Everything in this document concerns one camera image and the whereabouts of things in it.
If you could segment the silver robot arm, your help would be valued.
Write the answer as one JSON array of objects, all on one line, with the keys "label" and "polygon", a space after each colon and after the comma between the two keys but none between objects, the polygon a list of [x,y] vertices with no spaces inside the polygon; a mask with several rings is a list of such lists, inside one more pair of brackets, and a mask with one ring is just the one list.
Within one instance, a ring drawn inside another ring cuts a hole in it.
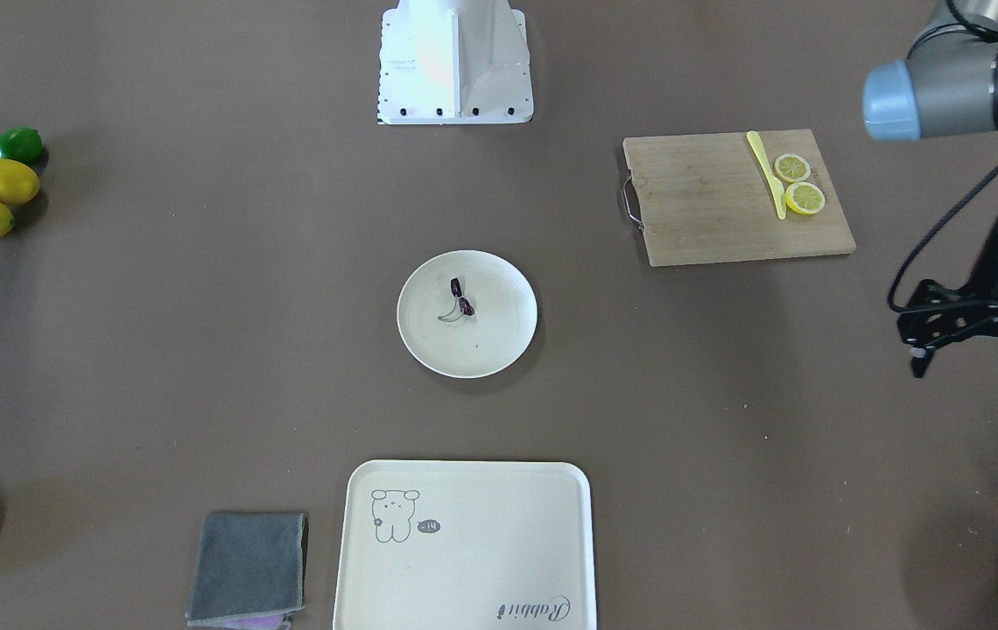
[{"label": "silver robot arm", "polygon": [[[880,141],[918,141],[998,131],[998,1],[942,1],[903,59],[872,69],[862,95],[866,131]],[[924,376],[943,347],[998,339],[998,219],[959,288],[917,284],[904,304],[896,292],[909,266],[968,202],[998,176],[998,164],[909,252],[887,295],[910,368]]]}]

